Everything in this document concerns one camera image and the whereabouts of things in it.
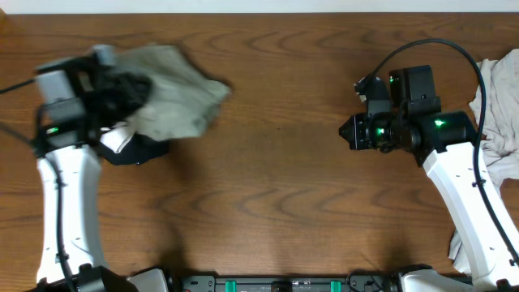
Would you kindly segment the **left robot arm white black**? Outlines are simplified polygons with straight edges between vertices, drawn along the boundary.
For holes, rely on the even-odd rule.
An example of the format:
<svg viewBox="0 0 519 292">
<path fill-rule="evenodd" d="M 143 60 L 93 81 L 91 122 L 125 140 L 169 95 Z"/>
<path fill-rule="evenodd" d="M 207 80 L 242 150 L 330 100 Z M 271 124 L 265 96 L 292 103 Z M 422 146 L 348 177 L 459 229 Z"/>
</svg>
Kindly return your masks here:
<svg viewBox="0 0 519 292">
<path fill-rule="evenodd" d="M 36 290 L 166 291 L 161 270 L 125 277 L 109 269 L 97 214 L 101 128 L 141 107 L 150 79 L 81 58 L 39 69 L 36 84 L 45 98 L 32 142 L 44 192 Z"/>
</svg>

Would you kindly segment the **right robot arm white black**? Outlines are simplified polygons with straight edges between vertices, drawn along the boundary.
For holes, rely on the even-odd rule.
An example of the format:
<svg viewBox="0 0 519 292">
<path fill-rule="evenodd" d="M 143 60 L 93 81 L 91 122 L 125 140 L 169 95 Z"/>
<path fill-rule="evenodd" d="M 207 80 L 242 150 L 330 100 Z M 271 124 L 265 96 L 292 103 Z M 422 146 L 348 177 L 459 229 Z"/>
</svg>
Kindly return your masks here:
<svg viewBox="0 0 519 292">
<path fill-rule="evenodd" d="M 465 248 L 471 282 L 411 268 L 388 281 L 388 291 L 516 291 L 518 230 L 496 193 L 467 114 L 356 114 L 338 130 L 352 150 L 404 149 L 441 194 Z"/>
</svg>

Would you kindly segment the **khaki green shorts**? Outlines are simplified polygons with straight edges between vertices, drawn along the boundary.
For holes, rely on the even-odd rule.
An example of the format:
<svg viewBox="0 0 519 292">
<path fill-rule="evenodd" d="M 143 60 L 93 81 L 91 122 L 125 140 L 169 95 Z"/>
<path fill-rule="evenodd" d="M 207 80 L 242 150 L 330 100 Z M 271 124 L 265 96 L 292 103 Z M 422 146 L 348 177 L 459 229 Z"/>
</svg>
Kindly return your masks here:
<svg viewBox="0 0 519 292">
<path fill-rule="evenodd" d="M 135 134 L 155 141 L 201 136 L 230 94 L 226 84 L 203 76 L 172 45 L 147 45 L 122 52 L 116 68 L 152 80 L 148 101 L 124 122 L 135 128 Z"/>
</svg>

